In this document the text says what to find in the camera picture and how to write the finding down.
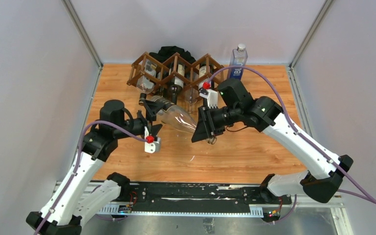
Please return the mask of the clear wine bottle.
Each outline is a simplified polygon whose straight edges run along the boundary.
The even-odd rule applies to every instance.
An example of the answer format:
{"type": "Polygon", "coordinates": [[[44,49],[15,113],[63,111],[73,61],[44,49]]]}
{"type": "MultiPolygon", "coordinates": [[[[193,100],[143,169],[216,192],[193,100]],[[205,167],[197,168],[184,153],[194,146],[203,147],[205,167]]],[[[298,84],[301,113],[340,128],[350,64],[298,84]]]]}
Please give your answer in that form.
{"type": "Polygon", "coordinates": [[[197,123],[182,107],[159,95],[154,95],[148,100],[163,105],[156,114],[157,121],[169,125],[178,131],[194,134],[197,123]]]}

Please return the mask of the small clear liquor bottle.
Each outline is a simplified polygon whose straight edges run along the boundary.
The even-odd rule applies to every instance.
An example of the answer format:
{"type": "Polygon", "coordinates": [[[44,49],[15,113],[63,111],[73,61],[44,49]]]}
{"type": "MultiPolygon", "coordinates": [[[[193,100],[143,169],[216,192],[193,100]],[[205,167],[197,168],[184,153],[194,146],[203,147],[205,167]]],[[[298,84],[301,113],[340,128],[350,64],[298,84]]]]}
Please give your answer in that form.
{"type": "MultiPolygon", "coordinates": [[[[145,73],[156,77],[157,66],[150,60],[147,60],[144,66],[145,73]]],[[[150,81],[145,75],[140,77],[137,81],[137,88],[140,90],[139,105],[143,106],[143,102],[146,100],[147,95],[153,91],[155,83],[150,81]]]]}

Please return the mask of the blue square water bottle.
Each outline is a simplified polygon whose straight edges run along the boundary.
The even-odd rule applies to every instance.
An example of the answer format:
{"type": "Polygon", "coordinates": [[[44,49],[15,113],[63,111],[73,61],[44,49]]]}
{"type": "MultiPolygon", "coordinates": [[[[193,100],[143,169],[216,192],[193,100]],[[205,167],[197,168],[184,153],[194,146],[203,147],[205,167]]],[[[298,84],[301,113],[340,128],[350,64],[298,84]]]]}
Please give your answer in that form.
{"type": "Polygon", "coordinates": [[[248,59],[248,53],[245,44],[238,44],[236,49],[233,49],[230,60],[230,68],[227,72],[227,79],[240,80],[243,75],[243,68],[239,66],[245,66],[248,59]]]}

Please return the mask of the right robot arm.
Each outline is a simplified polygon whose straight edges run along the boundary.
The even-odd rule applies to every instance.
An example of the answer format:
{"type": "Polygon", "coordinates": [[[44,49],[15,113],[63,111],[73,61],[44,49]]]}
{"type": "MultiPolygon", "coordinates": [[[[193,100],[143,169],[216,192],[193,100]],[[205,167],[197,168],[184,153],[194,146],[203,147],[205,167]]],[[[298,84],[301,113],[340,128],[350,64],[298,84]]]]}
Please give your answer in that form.
{"type": "Polygon", "coordinates": [[[266,176],[257,192],[262,202],[270,205],[281,196],[305,194],[317,202],[327,203],[338,191],[353,159],[323,148],[288,118],[272,98],[253,98],[236,79],[223,81],[216,90],[205,82],[199,94],[207,104],[198,109],[192,142],[215,138],[226,127],[242,122],[276,140],[305,165],[305,171],[300,173],[266,176]]]}

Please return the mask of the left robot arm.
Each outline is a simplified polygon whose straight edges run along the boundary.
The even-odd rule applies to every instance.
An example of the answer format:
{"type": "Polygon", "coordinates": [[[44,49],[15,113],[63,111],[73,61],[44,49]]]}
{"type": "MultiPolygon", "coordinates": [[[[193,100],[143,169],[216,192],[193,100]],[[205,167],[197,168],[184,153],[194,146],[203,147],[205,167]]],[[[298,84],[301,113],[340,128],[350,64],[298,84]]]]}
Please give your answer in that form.
{"type": "Polygon", "coordinates": [[[98,170],[118,147],[118,140],[134,138],[144,143],[146,153],[160,150],[158,132],[154,125],[157,113],[164,104],[142,101],[145,114],[133,117],[122,101],[112,99],[104,103],[99,119],[82,130],[72,165],[59,188],[40,211],[30,212],[26,222],[36,235],[79,235],[83,227],[106,204],[113,200],[125,202],[130,197],[130,180],[117,172],[82,198],[85,189],[98,170]]]}

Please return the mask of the brown wooden wine rack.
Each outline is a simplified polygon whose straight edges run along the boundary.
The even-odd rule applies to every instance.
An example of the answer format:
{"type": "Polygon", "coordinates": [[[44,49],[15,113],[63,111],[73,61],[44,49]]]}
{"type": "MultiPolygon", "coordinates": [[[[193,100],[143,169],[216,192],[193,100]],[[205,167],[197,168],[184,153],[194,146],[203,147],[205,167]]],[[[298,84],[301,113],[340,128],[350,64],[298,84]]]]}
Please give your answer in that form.
{"type": "Polygon", "coordinates": [[[224,66],[218,63],[215,59],[213,59],[210,54],[205,54],[200,59],[190,64],[188,61],[183,59],[178,53],[175,53],[170,58],[168,58],[165,62],[161,63],[157,61],[155,58],[153,58],[152,56],[150,56],[148,52],[145,52],[131,64],[131,72],[130,72],[129,79],[127,80],[127,85],[134,86],[135,88],[137,88],[138,79],[142,77],[143,75],[145,75],[150,81],[155,83],[153,91],[147,95],[146,100],[148,100],[148,96],[150,95],[151,96],[159,95],[170,100],[168,86],[169,86],[170,80],[173,77],[177,76],[184,82],[184,87],[178,95],[178,99],[179,99],[179,97],[181,97],[184,94],[185,90],[187,89],[186,85],[195,88],[199,93],[198,83],[203,81],[205,78],[208,78],[208,82],[211,83],[211,87],[212,89],[214,89],[216,85],[220,84],[224,78],[224,73],[218,71],[219,69],[222,69],[222,68],[224,68],[224,66]],[[147,60],[150,60],[153,64],[157,66],[156,77],[153,77],[145,73],[144,66],[147,60]],[[185,65],[185,76],[182,76],[177,73],[176,67],[178,63],[185,65]],[[205,77],[201,77],[201,78],[199,78],[198,76],[196,81],[191,82],[190,79],[188,78],[188,74],[190,73],[192,75],[193,72],[199,74],[199,67],[200,67],[200,64],[202,63],[206,63],[207,66],[212,65],[214,67],[214,73],[213,74],[208,73],[206,74],[205,77]]]}

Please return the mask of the dark wine bottle middle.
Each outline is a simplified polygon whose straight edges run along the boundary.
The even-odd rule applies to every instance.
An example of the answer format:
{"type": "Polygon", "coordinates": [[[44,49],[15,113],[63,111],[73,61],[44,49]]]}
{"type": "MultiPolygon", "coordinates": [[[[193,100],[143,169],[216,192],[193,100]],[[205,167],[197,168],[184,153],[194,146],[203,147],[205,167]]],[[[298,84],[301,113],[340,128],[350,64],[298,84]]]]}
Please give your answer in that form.
{"type": "MultiPolygon", "coordinates": [[[[185,76],[185,65],[178,63],[176,67],[178,74],[185,76]]],[[[175,76],[170,80],[168,91],[170,95],[170,101],[174,104],[177,104],[178,95],[184,87],[184,82],[179,77],[175,76]]]]}

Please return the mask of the dark wine bottle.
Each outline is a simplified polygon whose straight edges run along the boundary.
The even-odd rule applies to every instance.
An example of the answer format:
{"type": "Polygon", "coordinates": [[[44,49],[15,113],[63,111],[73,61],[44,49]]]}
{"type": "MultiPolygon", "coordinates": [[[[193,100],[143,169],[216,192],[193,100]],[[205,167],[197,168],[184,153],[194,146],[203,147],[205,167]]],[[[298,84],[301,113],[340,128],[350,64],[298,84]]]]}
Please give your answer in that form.
{"type": "MultiPolygon", "coordinates": [[[[185,76],[185,65],[178,63],[176,67],[178,74],[185,76]]],[[[177,104],[178,95],[184,87],[184,82],[179,77],[175,76],[170,80],[168,91],[170,95],[170,101],[174,104],[177,104]]]]}
{"type": "MultiPolygon", "coordinates": [[[[212,65],[207,66],[206,63],[200,64],[199,74],[198,74],[199,78],[205,77],[206,74],[208,74],[208,73],[213,74],[214,73],[214,67],[212,65]]],[[[208,78],[205,78],[203,81],[198,83],[198,90],[203,88],[203,84],[205,82],[208,82],[208,78]]]]}

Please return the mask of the clear bottle in rack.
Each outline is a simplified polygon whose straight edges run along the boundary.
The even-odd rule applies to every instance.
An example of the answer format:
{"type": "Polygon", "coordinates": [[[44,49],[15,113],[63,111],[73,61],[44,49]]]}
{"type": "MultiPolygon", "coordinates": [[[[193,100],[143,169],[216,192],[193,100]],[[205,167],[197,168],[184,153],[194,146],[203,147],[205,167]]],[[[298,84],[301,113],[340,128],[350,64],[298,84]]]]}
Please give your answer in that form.
{"type": "MultiPolygon", "coordinates": [[[[197,80],[198,74],[193,72],[192,75],[191,75],[189,73],[188,78],[190,79],[191,82],[194,82],[194,81],[197,80]]],[[[188,111],[189,114],[192,114],[193,109],[194,109],[194,105],[197,102],[198,91],[195,88],[188,86],[188,85],[186,85],[186,88],[187,89],[184,92],[184,96],[185,96],[185,102],[187,103],[187,111],[188,111]]]]}

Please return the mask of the dark wine bottle right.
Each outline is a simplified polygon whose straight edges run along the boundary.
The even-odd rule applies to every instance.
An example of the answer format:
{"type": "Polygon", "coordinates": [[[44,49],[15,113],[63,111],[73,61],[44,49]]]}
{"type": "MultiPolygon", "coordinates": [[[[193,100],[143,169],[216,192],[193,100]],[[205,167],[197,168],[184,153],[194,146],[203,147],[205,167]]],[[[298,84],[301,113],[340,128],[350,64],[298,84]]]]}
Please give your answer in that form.
{"type": "MultiPolygon", "coordinates": [[[[214,67],[212,65],[207,66],[206,63],[200,64],[199,74],[198,74],[199,78],[205,77],[206,74],[208,74],[208,73],[213,74],[214,73],[214,67]]],[[[208,82],[208,78],[205,78],[203,81],[198,83],[198,90],[203,88],[203,84],[205,82],[208,82]]]]}

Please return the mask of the black cloth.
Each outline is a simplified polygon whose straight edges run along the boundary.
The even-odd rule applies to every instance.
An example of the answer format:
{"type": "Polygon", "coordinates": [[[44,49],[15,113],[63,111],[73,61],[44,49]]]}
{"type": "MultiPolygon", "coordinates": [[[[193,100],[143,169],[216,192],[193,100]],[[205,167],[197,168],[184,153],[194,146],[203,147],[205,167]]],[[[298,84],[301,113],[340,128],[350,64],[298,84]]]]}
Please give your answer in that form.
{"type": "Polygon", "coordinates": [[[150,52],[149,55],[155,58],[157,61],[163,63],[175,53],[180,54],[180,56],[190,64],[196,61],[188,50],[178,46],[163,46],[158,52],[150,52]]]}

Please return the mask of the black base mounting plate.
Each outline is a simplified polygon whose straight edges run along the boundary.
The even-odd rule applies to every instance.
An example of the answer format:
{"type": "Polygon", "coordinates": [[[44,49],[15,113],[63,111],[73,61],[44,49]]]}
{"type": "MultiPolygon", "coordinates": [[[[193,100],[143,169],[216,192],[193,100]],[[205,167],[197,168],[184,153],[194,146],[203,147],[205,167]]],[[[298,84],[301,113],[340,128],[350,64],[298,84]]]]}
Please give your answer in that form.
{"type": "Polygon", "coordinates": [[[129,195],[104,206],[111,215],[238,215],[262,217],[260,206],[291,205],[290,196],[265,201],[258,185],[132,182],[129,195]]]}

